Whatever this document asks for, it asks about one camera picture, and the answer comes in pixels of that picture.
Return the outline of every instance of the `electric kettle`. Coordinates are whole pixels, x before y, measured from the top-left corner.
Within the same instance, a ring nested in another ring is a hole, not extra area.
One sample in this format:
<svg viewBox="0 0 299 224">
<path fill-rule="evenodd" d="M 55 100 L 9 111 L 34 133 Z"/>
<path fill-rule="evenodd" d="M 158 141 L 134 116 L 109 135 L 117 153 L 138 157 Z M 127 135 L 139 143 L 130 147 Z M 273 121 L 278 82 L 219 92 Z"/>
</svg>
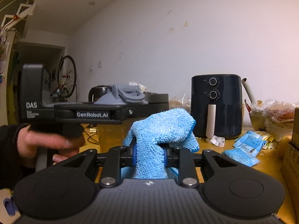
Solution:
<svg viewBox="0 0 299 224">
<path fill-rule="evenodd" d="M 105 95 L 107 93 L 107 89 L 109 87 L 110 86 L 106 86 L 106 85 L 100 85 L 100 86 L 92 87 L 91 90 L 88 93 L 88 102 L 97 101 L 100 97 L 102 97 L 103 95 Z"/>
</svg>

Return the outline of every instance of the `blue slipper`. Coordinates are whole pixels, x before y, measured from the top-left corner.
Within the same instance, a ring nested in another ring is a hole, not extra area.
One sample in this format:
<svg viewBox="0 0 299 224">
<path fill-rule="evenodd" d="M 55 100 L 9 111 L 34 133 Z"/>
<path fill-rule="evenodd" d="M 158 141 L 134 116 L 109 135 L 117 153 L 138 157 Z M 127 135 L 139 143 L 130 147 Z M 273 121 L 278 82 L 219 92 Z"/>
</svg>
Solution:
<svg viewBox="0 0 299 224">
<path fill-rule="evenodd" d="M 16 204 L 13 200 L 13 196 L 11 196 L 10 201 L 11 201 L 11 204 L 13 205 L 13 209 L 15 210 L 15 212 L 19 212 L 19 210 L 18 210 L 18 208 L 17 208 L 17 206 L 16 206 Z"/>
<path fill-rule="evenodd" d="M 5 198 L 3 200 L 3 204 L 4 204 L 4 207 L 5 207 L 6 211 L 7 211 L 7 214 L 9 216 L 13 217 L 16 214 L 16 212 L 15 212 L 15 210 L 13 208 L 13 204 L 11 203 L 11 200 L 9 198 Z"/>
</svg>

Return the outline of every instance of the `power cord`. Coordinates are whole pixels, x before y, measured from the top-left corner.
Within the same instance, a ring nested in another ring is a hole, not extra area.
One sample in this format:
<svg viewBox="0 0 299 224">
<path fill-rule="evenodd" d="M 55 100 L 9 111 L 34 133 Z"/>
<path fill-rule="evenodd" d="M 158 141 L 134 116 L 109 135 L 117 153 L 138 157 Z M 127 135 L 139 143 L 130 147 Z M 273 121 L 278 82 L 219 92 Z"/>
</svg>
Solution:
<svg viewBox="0 0 299 224">
<path fill-rule="evenodd" d="M 90 142 L 90 143 L 92 143 L 92 144 L 99 145 L 100 143 L 99 143 L 97 140 L 95 140 L 95 139 L 92 138 L 93 136 L 97 135 L 97 133 L 95 133 L 95 134 L 93 134 L 93 135 L 89 135 L 85 129 L 84 129 L 84 132 L 88 135 L 87 141 Z"/>
</svg>

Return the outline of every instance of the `hand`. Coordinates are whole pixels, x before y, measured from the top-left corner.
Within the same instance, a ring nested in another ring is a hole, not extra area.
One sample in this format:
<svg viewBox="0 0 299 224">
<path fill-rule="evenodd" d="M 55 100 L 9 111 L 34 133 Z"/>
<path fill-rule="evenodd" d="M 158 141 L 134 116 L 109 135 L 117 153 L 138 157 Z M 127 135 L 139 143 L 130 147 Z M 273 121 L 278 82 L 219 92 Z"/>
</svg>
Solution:
<svg viewBox="0 0 299 224">
<path fill-rule="evenodd" d="M 58 163 L 79 153 L 79 147 L 85 144 L 84 136 L 67 139 L 58 134 L 41 133 L 29 130 L 30 126 L 19 131 L 17 149 L 21 162 L 25 167 L 35 166 L 35 156 L 38 147 L 59 150 L 53 155 L 53 161 Z"/>
</svg>

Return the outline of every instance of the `kettle handle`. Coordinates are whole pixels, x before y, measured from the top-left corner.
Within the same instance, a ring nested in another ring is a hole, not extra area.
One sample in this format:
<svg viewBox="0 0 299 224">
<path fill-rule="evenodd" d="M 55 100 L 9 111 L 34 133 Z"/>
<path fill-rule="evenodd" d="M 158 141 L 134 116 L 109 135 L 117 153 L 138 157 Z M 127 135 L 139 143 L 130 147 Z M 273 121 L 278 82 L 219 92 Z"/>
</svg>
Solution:
<svg viewBox="0 0 299 224">
<path fill-rule="evenodd" d="M 92 102 L 92 96 L 93 96 L 94 92 L 95 92 L 95 88 L 92 87 L 88 93 L 88 102 Z"/>
</svg>

